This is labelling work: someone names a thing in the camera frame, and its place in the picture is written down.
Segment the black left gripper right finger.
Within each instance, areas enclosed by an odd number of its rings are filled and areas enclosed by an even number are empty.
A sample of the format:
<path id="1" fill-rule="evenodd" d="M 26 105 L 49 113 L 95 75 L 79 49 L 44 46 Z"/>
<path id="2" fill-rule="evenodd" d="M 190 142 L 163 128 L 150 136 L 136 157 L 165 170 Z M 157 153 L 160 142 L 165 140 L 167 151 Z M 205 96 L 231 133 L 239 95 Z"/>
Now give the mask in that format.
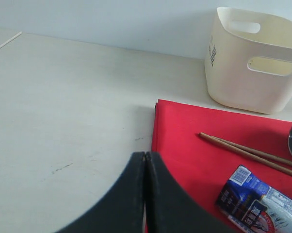
<path id="1" fill-rule="evenodd" d="M 234 233 L 197 204 L 174 179 L 161 156 L 145 155 L 145 208 L 148 233 Z"/>

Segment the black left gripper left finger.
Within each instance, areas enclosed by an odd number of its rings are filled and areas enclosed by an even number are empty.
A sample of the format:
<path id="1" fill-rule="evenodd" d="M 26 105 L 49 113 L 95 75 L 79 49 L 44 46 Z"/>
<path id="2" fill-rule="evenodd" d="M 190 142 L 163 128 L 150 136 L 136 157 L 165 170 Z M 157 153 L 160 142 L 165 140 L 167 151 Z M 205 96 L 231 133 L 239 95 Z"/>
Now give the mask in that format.
<path id="1" fill-rule="evenodd" d="M 141 233 L 144 229 L 145 153 L 131 155 L 109 191 L 59 233 Z"/>

